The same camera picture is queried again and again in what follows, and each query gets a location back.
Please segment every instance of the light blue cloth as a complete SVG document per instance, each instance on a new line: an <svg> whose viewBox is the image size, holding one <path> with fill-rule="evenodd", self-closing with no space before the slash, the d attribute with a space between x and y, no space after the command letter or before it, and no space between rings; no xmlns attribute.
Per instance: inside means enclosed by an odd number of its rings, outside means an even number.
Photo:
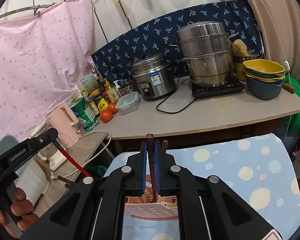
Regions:
<svg viewBox="0 0 300 240"><path fill-rule="evenodd" d="M124 166L137 152L122 153L105 176ZM194 175L219 176L247 203L258 209L281 235L291 237L300 225L300 195L296 175L281 140L274 134L239 141L168 150L176 164ZM178 220L148 221L125 214L123 240L179 240Z"/></svg>

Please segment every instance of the human hand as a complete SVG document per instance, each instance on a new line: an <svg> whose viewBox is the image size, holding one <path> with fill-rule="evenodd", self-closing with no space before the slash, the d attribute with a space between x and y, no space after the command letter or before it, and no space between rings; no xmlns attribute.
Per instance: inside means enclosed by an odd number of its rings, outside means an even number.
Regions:
<svg viewBox="0 0 300 240"><path fill-rule="evenodd" d="M15 216L23 215L23 219L18 222L18 227L21 231L26 231L34 222L38 220L38 216L33 214L33 205L26 199L26 193L21 188L15 188L14 194L17 198L17 202L11 205L11 212ZM0 209L0 223L5 227L7 232L14 238L17 238L16 234L7 225L4 212Z"/></svg>

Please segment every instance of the pink basket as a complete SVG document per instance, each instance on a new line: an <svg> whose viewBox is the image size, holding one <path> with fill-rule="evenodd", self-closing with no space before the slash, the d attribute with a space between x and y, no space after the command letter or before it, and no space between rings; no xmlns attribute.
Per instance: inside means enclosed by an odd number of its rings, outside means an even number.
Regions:
<svg viewBox="0 0 300 240"><path fill-rule="evenodd" d="M152 187L146 185L145 194L142 197L129 197L125 204L125 212L132 217L143 220L174 220L178 219L176 197L158 197L157 203L151 203L153 199Z"/></svg>

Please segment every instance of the black handle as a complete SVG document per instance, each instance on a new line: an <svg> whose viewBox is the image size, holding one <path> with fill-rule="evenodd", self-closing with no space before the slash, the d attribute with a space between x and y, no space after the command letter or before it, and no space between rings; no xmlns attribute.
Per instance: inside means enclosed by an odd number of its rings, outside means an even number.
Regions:
<svg viewBox="0 0 300 240"><path fill-rule="evenodd" d="M10 200L7 193L5 194L5 196L3 195L0 197L0 209L9 215L13 222L18 223L18 221L22 220L22 217L17 217L12 213L11 205L12 201Z"/></svg>
<svg viewBox="0 0 300 240"><path fill-rule="evenodd" d="M15 188L16 186L13 183L6 191L1 192L0 209L5 213L7 225L18 237L20 237L22 235L22 231L18 228L17 223L22 220L22 217L15 216L11 211L11 205L16 201L16 197L14 195Z"/></svg>

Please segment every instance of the pink curtain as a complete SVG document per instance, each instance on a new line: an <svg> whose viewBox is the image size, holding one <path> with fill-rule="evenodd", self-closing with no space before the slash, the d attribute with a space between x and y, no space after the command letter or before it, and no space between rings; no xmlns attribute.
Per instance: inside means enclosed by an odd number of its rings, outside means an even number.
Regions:
<svg viewBox="0 0 300 240"><path fill-rule="evenodd" d="M67 0L38 16L0 21L0 139L28 137L45 114L78 93L88 73L90 0Z"/></svg>

